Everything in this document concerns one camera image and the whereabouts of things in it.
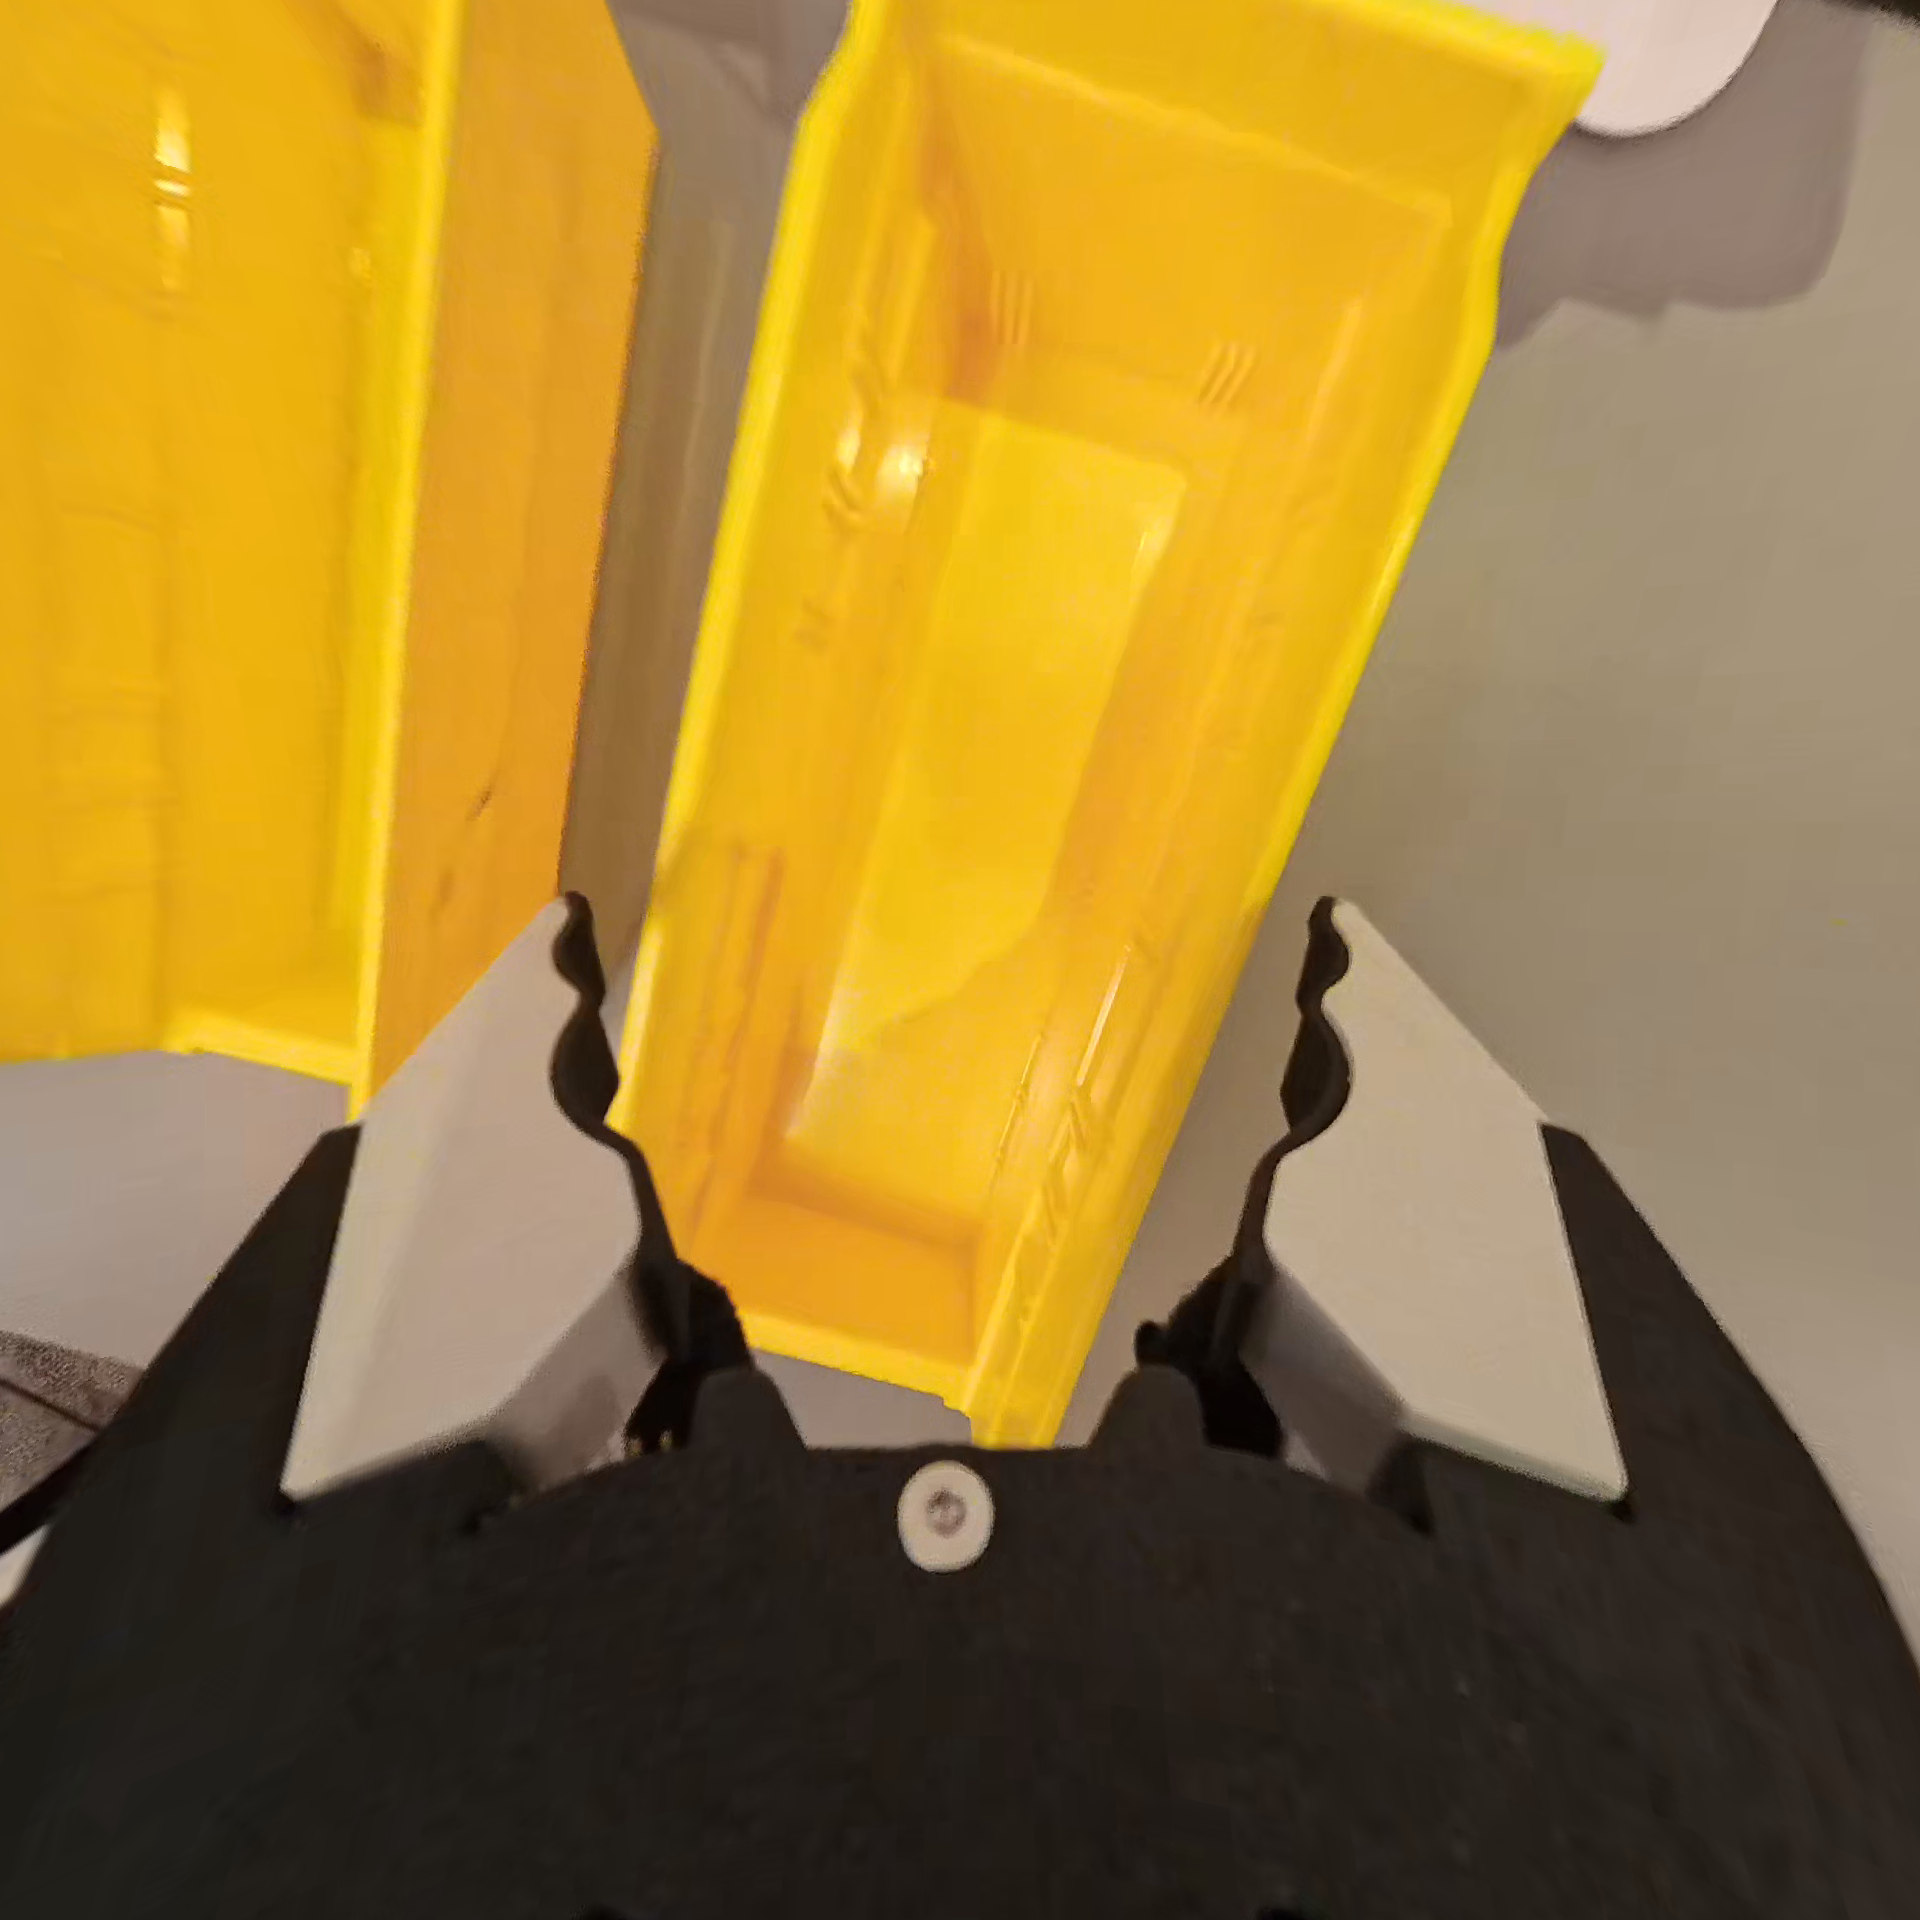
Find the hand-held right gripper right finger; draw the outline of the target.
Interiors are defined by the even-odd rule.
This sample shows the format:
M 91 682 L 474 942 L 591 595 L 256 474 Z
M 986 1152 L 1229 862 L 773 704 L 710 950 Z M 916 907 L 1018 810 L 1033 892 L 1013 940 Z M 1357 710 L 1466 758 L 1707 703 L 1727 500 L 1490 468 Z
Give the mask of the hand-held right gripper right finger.
M 1542 1110 L 1353 902 L 1312 907 L 1294 1003 L 1283 1138 L 1137 1360 L 1213 1447 L 1355 1493 L 1424 1447 L 1621 1503 Z

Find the yellow plastic storage bin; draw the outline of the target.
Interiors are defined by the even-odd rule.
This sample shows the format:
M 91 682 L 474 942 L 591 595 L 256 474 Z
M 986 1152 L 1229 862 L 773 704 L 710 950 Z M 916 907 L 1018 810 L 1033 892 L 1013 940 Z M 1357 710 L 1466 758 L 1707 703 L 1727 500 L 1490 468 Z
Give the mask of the yellow plastic storage bin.
M 756 1349 L 1059 1434 L 1603 67 L 1472 4 L 848 9 L 614 1108 Z
M 5 4 L 5 1062 L 359 1112 L 563 890 L 657 158 L 610 4 Z

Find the grey desk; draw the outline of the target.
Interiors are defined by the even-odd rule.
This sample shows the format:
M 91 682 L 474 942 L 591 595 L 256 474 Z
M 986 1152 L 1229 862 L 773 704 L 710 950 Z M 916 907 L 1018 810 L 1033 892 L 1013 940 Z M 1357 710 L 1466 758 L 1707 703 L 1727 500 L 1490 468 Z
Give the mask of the grey desk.
M 1596 1146 L 1917 1601 L 1917 26 L 1572 131 L 1109 1322 L 1225 1251 L 1309 907 Z M 148 1364 L 347 1091 L 5 1062 L 5 1334 Z

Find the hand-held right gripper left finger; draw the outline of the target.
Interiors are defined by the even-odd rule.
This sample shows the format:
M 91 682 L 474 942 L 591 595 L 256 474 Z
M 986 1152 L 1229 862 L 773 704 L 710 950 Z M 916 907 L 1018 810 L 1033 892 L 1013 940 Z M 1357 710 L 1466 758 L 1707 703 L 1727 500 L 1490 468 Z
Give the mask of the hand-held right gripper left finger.
M 540 1493 L 616 1444 L 691 1438 L 753 1352 L 610 1127 L 609 983 L 580 894 L 542 907 L 372 1096 L 282 1493 L 323 1498 L 477 1444 Z

